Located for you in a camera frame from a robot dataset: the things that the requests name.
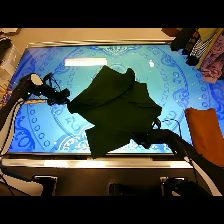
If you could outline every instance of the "paisley pattern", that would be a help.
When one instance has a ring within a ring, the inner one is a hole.
[[[176,133],[178,124],[183,138],[191,143],[184,110],[216,108],[224,130],[224,81],[215,85],[203,82],[202,74],[188,66],[180,52],[168,45],[69,46],[27,49],[11,82],[13,87],[24,75],[35,72],[44,77],[52,72],[61,89],[68,88],[73,99],[89,86],[102,66],[66,67],[66,58],[106,58],[112,69],[135,71],[136,80],[147,83],[150,97],[162,107],[159,119],[168,120],[162,128]],[[70,114],[66,105],[23,105],[17,114],[10,152],[47,152],[89,154],[85,130],[93,127],[79,114]],[[165,144],[144,149],[133,140],[112,153],[171,153]]]

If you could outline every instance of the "yellow fabric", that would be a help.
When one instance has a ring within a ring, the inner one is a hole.
[[[218,28],[199,28],[198,32],[203,42],[210,39],[217,31]]]
[[[219,36],[221,35],[221,33],[224,31],[224,28],[218,28],[215,34],[215,37],[213,38],[213,40],[211,41],[211,43],[209,44],[209,46],[207,47],[205,53],[201,56],[200,61],[198,62],[198,64],[196,65],[196,69],[200,69],[202,62],[204,61],[205,57],[207,56],[208,52],[211,50],[211,48],[213,47],[214,43],[216,42],[216,40],[219,38]]]

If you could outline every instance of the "white box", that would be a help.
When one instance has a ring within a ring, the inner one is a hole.
[[[0,64],[0,81],[10,81],[14,75],[17,65],[21,58],[20,52],[17,50],[15,45],[7,49],[5,57]]]

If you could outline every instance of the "brown cloth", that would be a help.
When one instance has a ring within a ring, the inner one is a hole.
[[[224,166],[224,138],[214,108],[185,110],[194,147],[210,162]]]

